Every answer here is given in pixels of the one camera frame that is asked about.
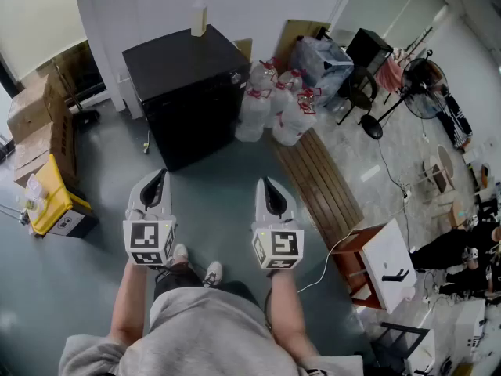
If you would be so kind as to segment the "small cardboard sheet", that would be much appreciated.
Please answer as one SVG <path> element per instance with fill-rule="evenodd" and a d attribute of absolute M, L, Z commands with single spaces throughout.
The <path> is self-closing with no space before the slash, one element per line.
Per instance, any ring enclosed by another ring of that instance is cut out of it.
<path fill-rule="evenodd" d="M 240 50 L 243 56 L 246 58 L 248 62 L 252 61 L 252 38 L 244 38 L 240 40 L 235 40 L 233 44 Z"/>

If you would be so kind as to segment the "person's left forearm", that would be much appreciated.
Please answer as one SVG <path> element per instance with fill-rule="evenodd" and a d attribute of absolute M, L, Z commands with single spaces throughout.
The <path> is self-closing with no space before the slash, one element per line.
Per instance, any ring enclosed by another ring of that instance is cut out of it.
<path fill-rule="evenodd" d="M 148 268 L 128 261 L 114 302 L 109 337 L 126 346 L 141 339 L 147 328 Z"/>

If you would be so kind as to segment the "black standing fan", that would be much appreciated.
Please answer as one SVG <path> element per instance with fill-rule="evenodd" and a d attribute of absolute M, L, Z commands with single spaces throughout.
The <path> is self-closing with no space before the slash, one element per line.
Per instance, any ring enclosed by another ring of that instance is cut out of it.
<path fill-rule="evenodd" d="M 370 114 L 361 117 L 360 125 L 365 133 L 372 139 L 379 140 L 383 136 L 383 125 L 401 104 L 420 120 L 430 120 L 437 117 L 443 110 L 439 97 L 442 90 L 446 89 L 447 79 L 442 69 L 430 59 L 433 50 L 428 49 L 424 58 L 410 61 L 402 74 L 402 87 L 399 89 L 399 99 L 378 119 Z"/>

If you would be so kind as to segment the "large brown board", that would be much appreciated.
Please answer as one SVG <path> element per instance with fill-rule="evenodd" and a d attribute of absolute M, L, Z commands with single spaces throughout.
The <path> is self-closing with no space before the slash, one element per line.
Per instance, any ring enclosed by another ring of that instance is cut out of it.
<path fill-rule="evenodd" d="M 316 38 L 319 33 L 326 34 L 331 28 L 331 23 L 312 20 L 287 20 L 283 26 L 275 52 L 275 67 L 279 74 L 288 69 L 290 55 L 294 49 L 297 38 L 309 36 Z"/>

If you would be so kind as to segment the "person's black shorts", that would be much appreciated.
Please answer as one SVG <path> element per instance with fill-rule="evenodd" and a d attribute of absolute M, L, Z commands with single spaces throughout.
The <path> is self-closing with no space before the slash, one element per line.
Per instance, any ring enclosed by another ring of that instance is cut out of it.
<path fill-rule="evenodd" d="M 166 273 L 160 280 L 159 276 L 157 276 L 155 281 L 156 286 L 154 289 L 154 300 L 156 300 L 163 293 L 172 291 L 177 288 L 209 288 L 203 286 L 203 280 L 200 279 L 197 273 L 188 264 L 173 265 L 166 271 Z M 251 293 L 251 290 L 243 282 L 222 281 L 217 287 L 213 288 L 240 296 L 241 298 L 254 303 L 256 306 L 259 306 L 258 301 Z"/>

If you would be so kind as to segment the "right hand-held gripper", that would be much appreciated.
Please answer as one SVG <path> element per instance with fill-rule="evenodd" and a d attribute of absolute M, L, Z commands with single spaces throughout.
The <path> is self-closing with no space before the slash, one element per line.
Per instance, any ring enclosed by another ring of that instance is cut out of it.
<path fill-rule="evenodd" d="M 294 269 L 304 257 L 305 232 L 292 219 L 297 209 L 289 191 L 268 176 L 256 187 L 255 219 L 280 218 L 277 222 L 254 222 L 252 246 L 264 270 Z"/>

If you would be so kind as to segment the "small black cabinet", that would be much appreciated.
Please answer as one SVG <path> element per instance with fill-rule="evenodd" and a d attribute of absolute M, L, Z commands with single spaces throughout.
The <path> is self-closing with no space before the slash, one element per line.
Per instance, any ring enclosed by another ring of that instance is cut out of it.
<path fill-rule="evenodd" d="M 360 28 L 348 45 L 346 53 L 354 65 L 365 67 L 375 75 L 393 53 L 393 48 L 375 32 Z"/>

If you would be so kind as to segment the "black floor stand base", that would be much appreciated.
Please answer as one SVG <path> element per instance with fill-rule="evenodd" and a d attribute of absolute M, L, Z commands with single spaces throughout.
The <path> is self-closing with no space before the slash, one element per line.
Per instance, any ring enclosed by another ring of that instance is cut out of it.
<path fill-rule="evenodd" d="M 55 68 L 55 71 L 63 87 L 65 88 L 66 92 L 70 95 L 70 98 L 73 100 L 75 106 L 77 107 L 77 112 L 73 114 L 74 127 L 77 128 L 80 132 L 85 132 L 86 130 L 90 129 L 93 125 L 98 124 L 100 121 L 100 113 L 94 109 L 85 110 L 83 108 L 81 102 L 77 99 L 77 97 L 71 90 L 70 85 L 67 82 L 66 78 L 60 71 L 56 61 L 52 60 L 52 64 Z"/>

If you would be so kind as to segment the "large clear plastic bag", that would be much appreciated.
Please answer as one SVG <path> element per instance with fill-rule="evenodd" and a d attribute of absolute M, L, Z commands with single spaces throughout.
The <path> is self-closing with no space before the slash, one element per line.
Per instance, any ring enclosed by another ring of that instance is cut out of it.
<path fill-rule="evenodd" d="M 351 57 L 335 42 L 309 36 L 297 39 L 289 65 L 302 70 L 303 82 L 320 92 L 315 98 L 319 106 L 332 100 L 354 67 Z"/>

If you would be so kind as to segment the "person in white shirt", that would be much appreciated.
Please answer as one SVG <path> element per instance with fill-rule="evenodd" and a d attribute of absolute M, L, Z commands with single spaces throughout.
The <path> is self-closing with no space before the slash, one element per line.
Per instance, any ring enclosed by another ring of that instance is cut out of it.
<path fill-rule="evenodd" d="M 209 288 L 179 288 L 152 305 L 150 332 L 131 346 L 67 339 L 59 376 L 363 376 L 360 356 L 294 360 L 253 303 Z"/>

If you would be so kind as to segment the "white window blind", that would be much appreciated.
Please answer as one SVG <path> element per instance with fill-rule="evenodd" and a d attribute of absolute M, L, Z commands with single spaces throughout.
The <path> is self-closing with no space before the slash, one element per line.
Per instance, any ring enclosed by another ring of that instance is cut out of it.
<path fill-rule="evenodd" d="M 0 0 L 0 55 L 17 81 L 85 39 L 77 0 Z"/>

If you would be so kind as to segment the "white cabinet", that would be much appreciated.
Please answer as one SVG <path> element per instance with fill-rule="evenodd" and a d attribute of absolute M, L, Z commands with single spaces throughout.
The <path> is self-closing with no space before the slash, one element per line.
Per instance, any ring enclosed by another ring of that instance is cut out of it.
<path fill-rule="evenodd" d="M 404 359 L 406 376 L 449 376 L 460 364 L 469 364 L 484 336 L 485 300 L 464 302 L 452 326 L 451 349 L 445 359 L 438 360 L 438 349 L 433 329 L 419 329 L 417 340 Z"/>

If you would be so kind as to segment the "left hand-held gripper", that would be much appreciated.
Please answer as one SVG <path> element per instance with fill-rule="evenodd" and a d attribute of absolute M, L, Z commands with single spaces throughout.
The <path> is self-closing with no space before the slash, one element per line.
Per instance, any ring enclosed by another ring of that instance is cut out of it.
<path fill-rule="evenodd" d="M 160 267 L 168 264 L 175 239 L 176 217 L 171 214 L 171 177 L 158 169 L 137 182 L 130 193 L 123 221 L 124 247 L 137 266 Z M 159 211 L 159 215 L 143 211 Z"/>

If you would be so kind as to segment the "cream block on cabinet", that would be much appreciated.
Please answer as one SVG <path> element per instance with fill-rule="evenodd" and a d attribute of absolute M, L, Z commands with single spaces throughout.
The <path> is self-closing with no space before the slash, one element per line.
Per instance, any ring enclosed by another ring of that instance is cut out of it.
<path fill-rule="evenodd" d="M 207 29 L 207 4 L 204 0 L 195 0 L 192 5 L 191 35 L 202 37 Z"/>

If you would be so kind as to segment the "pink cloth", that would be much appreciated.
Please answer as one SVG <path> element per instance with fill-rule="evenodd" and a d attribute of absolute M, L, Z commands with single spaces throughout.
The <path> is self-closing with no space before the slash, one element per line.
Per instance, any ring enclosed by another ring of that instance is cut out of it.
<path fill-rule="evenodd" d="M 375 74 L 377 83 L 389 92 L 402 87 L 403 69 L 389 56 Z"/>

